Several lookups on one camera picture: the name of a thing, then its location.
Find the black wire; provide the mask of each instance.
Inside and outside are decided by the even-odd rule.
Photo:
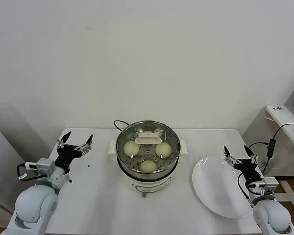
[[[122,123],[124,123],[124,124],[126,124],[126,125],[129,126],[129,124],[128,124],[127,122],[125,122],[125,121],[122,121],[122,120],[115,120],[115,121],[113,122],[113,124],[114,124],[114,126],[115,126],[119,131],[122,131],[122,129],[119,128],[119,127],[116,125],[116,122],[122,122]]]
[[[266,145],[266,146],[269,145],[268,142],[255,142],[255,143],[252,143],[248,148],[251,148],[251,147],[254,146],[255,144],[259,144],[259,143],[264,144],[264,145]]]
[[[261,196],[260,193],[257,193],[257,192],[253,192],[253,191],[251,191],[251,190],[249,189],[249,187],[247,187],[247,190],[248,190],[248,192],[250,192],[251,194],[254,194],[254,195],[257,195],[257,196]],[[272,194],[272,192],[266,192],[266,193],[264,194],[264,196],[271,195],[271,194]]]
[[[267,166],[268,166],[269,160],[270,160],[270,158],[267,158],[267,162],[266,162],[265,168],[263,169],[262,173],[264,173],[265,170],[267,169]]]
[[[274,136],[273,136],[272,139],[274,140],[274,138],[275,138],[276,134],[278,134],[279,130],[280,130],[282,127],[287,126],[287,125],[294,125],[294,123],[287,123],[287,124],[283,124],[282,126],[280,126],[280,127],[277,129],[277,131],[275,132],[275,134],[274,134]]]
[[[248,200],[249,196],[245,193],[245,191],[242,189],[241,185],[240,185],[240,176],[243,175],[243,173],[239,174],[239,176],[237,177],[237,184],[240,188],[240,190],[242,191],[242,193],[244,194],[245,198]]]

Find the white table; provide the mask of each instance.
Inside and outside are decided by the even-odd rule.
[[[279,126],[294,123],[294,114],[285,105],[267,105],[266,111]],[[282,130],[294,143],[294,125],[284,126]]]
[[[59,193],[48,234],[76,235],[181,235],[261,233],[252,214],[242,219],[221,217],[199,200],[191,184],[196,162],[210,155],[223,156],[226,145],[233,156],[247,157],[244,141],[236,130],[176,130],[186,141],[188,155],[170,184],[148,194],[132,191],[124,183],[115,158],[108,155],[116,129],[65,129],[71,144],[82,144],[93,134],[93,149],[71,164],[72,183]],[[50,158],[56,159],[53,149]]]

